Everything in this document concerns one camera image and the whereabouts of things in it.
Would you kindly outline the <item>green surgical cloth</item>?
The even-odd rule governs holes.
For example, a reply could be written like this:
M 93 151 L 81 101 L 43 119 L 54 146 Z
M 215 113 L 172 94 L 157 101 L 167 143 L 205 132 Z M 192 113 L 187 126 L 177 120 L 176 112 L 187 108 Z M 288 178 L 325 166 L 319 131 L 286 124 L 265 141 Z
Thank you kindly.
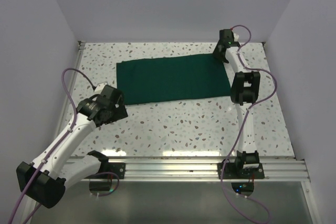
M 230 95 L 225 67 L 212 54 L 123 61 L 116 73 L 126 105 Z

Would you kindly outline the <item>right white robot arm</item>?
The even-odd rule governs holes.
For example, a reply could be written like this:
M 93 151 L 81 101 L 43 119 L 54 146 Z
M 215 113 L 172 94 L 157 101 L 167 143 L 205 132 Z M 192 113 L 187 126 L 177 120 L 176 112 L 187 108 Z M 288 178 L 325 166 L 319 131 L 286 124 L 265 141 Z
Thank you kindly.
M 260 165 L 250 108 L 258 99 L 260 73 L 251 70 L 244 57 L 237 54 L 240 47 L 237 38 L 231 29 L 220 30 L 219 41 L 213 51 L 213 56 L 223 63 L 230 64 L 235 74 L 230 99 L 238 116 L 238 141 L 235 145 L 235 160 L 223 161 L 224 179 L 248 178 L 258 171 Z

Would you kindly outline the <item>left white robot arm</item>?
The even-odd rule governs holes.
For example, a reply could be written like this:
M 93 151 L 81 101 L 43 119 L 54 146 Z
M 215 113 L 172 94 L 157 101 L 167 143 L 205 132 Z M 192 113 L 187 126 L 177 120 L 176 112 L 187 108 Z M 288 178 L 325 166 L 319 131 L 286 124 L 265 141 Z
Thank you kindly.
M 17 179 L 21 192 L 46 208 L 59 203 L 65 191 L 90 176 L 120 179 L 119 168 L 113 167 L 101 152 L 91 150 L 72 168 L 65 168 L 69 157 L 96 128 L 128 117 L 123 92 L 106 83 L 98 85 L 91 97 L 82 100 L 73 121 L 31 163 L 21 162 Z

